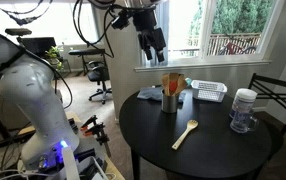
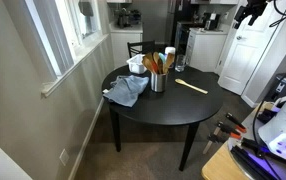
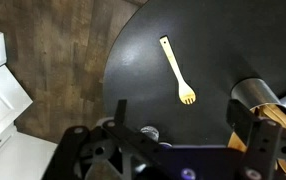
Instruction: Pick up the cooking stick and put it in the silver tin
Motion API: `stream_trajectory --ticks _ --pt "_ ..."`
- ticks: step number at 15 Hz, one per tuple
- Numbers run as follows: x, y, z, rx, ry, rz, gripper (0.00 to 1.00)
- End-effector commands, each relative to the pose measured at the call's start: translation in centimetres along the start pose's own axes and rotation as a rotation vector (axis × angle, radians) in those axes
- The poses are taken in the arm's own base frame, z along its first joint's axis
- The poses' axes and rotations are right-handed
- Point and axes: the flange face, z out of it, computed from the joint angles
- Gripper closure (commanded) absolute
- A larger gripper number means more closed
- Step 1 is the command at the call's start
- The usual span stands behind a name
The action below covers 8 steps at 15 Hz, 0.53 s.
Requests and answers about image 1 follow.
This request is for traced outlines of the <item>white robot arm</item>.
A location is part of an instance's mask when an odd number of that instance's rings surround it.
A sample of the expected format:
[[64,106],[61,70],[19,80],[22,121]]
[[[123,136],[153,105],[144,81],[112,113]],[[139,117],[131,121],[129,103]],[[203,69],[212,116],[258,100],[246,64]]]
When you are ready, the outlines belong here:
[[0,73],[1,96],[16,104],[35,128],[21,151],[27,170],[36,170],[42,157],[62,149],[62,142],[78,148],[80,138],[52,86],[54,68],[47,61],[0,34]]

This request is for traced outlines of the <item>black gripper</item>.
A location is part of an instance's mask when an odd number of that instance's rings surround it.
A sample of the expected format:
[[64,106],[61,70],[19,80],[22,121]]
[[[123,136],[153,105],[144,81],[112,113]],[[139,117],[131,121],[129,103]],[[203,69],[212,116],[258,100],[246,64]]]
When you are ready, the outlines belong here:
[[138,32],[140,46],[145,50],[147,60],[153,58],[150,50],[150,47],[153,47],[157,50],[158,62],[163,62],[165,60],[163,48],[166,46],[166,43],[162,29],[156,27],[155,12],[153,10],[138,12],[133,16],[133,23]]

